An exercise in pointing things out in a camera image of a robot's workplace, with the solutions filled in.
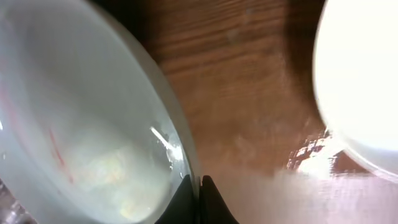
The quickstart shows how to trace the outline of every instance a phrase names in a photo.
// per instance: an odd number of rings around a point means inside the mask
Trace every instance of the wooden table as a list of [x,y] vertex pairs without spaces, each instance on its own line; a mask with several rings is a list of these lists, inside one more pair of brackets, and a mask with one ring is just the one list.
[[97,0],[159,64],[204,174],[241,223],[396,223],[398,188],[325,132],[312,91],[320,0]]

